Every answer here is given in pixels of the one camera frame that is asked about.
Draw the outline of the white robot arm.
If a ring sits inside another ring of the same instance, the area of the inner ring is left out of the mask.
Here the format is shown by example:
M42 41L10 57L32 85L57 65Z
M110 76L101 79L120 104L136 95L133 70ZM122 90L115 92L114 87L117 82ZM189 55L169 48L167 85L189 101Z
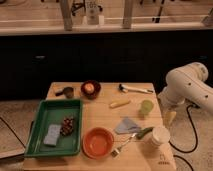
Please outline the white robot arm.
M186 99L213 114L213 88L205 83L208 76L207 67L200 62L192 62L167 73L166 86L158 94L165 127L170 126L176 116L175 108Z

